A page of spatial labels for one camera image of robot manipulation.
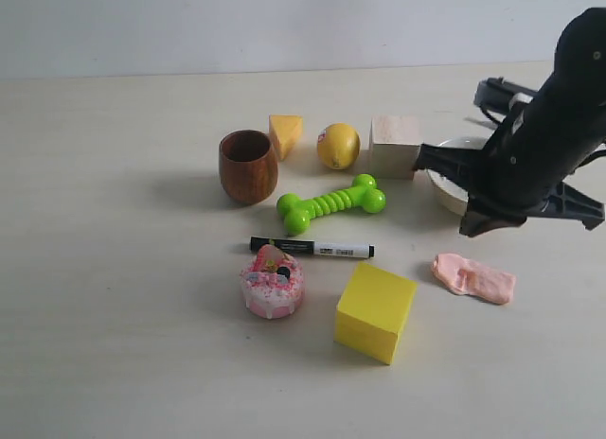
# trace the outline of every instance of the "white plate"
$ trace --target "white plate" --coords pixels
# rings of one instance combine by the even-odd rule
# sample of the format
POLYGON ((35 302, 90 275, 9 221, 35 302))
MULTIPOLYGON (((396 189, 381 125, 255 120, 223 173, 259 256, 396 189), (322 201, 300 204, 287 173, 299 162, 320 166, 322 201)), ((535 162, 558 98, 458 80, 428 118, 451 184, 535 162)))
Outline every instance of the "white plate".
MULTIPOLYGON (((481 136, 462 136, 438 145, 444 148, 482 149, 487 141, 488 138, 481 136)), ((463 216, 467 209, 467 191, 432 170, 428 170, 428 174, 434 185, 437 200, 451 212, 463 216)))

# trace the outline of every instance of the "white wall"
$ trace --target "white wall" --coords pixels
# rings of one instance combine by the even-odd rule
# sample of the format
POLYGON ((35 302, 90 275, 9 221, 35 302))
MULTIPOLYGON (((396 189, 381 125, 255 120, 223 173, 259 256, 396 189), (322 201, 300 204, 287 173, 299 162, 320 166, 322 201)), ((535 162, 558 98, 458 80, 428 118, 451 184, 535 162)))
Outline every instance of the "white wall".
POLYGON ((0 0, 0 78, 551 59, 606 0, 0 0))

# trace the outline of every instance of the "marker pen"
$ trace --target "marker pen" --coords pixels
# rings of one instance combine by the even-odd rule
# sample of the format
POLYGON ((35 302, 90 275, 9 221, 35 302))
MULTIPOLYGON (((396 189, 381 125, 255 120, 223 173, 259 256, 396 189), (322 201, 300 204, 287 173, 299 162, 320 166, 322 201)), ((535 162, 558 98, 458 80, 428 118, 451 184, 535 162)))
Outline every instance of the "marker pen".
POLYGON ((272 244, 285 253, 293 255, 323 255, 343 257, 374 257, 374 245, 313 242, 311 240, 288 240, 284 238, 250 237, 250 251, 258 250, 266 244, 272 244))

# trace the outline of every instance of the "green dog bone toy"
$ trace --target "green dog bone toy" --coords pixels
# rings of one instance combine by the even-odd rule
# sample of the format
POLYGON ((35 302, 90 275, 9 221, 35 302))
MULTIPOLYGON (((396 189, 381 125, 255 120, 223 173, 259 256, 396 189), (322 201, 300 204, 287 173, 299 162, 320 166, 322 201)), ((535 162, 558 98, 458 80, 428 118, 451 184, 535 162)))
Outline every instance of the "green dog bone toy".
POLYGON ((284 218, 284 227, 290 236, 305 232, 310 227, 310 220, 359 206, 369 214, 385 208, 385 195, 377 189, 377 181, 369 174, 357 175, 350 188, 328 195, 301 200, 294 193, 287 193, 277 200, 277 212, 284 218))

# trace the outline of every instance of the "toy donut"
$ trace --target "toy donut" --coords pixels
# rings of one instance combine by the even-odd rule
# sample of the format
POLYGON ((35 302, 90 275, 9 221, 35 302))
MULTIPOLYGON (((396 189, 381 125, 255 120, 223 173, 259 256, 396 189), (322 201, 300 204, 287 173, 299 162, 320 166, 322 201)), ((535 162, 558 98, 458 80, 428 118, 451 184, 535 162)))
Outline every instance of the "toy donut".
POLYGON ((246 307, 261 318, 293 314, 305 295, 303 272, 292 256, 274 245, 263 245, 257 257, 241 272, 246 307))

